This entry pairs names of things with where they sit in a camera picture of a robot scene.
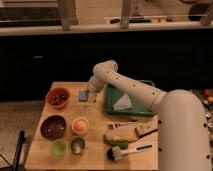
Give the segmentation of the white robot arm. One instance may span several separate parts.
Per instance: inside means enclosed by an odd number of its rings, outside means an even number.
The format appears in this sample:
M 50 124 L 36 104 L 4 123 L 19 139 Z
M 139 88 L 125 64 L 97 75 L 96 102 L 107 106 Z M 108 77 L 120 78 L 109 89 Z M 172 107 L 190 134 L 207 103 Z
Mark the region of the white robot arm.
M 111 84 L 158 115 L 159 171 L 212 171 L 207 119 L 199 98 L 187 90 L 165 92 L 118 73 L 114 60 L 96 64 L 88 88 Z

